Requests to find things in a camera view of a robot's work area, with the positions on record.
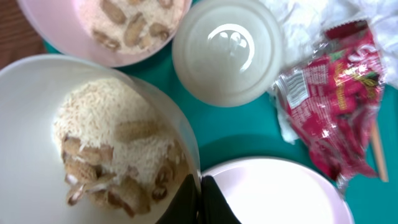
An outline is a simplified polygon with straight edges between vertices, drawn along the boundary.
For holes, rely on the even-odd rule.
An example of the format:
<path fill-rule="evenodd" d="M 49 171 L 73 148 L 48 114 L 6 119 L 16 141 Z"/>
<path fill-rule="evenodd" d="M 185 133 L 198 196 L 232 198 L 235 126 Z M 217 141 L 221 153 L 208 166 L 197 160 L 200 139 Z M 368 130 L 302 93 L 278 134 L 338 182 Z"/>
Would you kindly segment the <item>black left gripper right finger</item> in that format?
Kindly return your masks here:
<path fill-rule="evenodd" d="M 206 224 L 241 224 L 212 176 L 201 179 L 202 217 Z"/>

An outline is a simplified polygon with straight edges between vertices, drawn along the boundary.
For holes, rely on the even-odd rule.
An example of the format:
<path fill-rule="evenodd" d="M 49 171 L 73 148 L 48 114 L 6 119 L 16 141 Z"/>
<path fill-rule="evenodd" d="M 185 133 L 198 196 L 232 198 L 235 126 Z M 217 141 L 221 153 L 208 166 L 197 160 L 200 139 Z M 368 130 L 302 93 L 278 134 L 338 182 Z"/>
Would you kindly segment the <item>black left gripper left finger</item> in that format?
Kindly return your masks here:
<path fill-rule="evenodd" d="M 197 213 L 197 188 L 193 175 L 189 174 L 156 224 L 196 224 Z"/>

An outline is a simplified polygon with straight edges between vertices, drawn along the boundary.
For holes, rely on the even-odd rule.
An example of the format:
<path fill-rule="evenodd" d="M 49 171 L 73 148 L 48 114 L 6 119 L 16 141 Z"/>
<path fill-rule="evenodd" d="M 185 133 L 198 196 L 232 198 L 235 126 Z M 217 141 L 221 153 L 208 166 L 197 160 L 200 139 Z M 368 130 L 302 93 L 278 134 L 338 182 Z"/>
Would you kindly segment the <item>rice and peanut leftovers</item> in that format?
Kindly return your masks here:
<path fill-rule="evenodd" d="M 53 124 L 68 205 L 88 197 L 93 205 L 144 215 L 166 201 L 190 173 L 172 131 L 138 92 L 116 78 L 71 91 Z"/>

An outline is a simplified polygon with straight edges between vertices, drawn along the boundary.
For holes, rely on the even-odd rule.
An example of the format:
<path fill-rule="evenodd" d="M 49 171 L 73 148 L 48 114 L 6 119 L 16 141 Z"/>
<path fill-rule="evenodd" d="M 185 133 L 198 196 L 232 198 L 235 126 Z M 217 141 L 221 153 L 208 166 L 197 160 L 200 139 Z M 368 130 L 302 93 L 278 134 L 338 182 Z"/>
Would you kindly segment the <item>white bowl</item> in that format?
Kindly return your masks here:
<path fill-rule="evenodd" d="M 114 69 L 65 55 L 18 60 L 1 70 L 2 223 L 155 223 L 168 207 L 154 205 L 143 216 L 94 207 L 83 199 L 68 206 L 65 172 L 53 140 L 53 121 L 66 95 L 99 78 L 117 78 L 159 110 L 176 132 L 190 172 L 200 176 L 193 130 L 180 108 L 154 85 Z"/>

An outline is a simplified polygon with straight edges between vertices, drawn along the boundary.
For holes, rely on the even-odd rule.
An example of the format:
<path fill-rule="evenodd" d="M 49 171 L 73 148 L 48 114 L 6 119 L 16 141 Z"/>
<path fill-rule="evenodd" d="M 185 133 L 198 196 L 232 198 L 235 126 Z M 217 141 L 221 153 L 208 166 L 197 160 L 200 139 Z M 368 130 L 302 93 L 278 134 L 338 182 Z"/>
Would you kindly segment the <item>pink bowl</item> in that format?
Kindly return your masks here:
<path fill-rule="evenodd" d="M 112 52 L 98 44 L 84 30 L 78 18 L 78 2 L 74 0 L 20 0 L 18 4 L 33 28 L 56 50 L 65 55 L 107 67 L 124 67 L 151 57 L 165 47 L 177 31 L 176 29 L 162 45 L 140 54 Z"/>

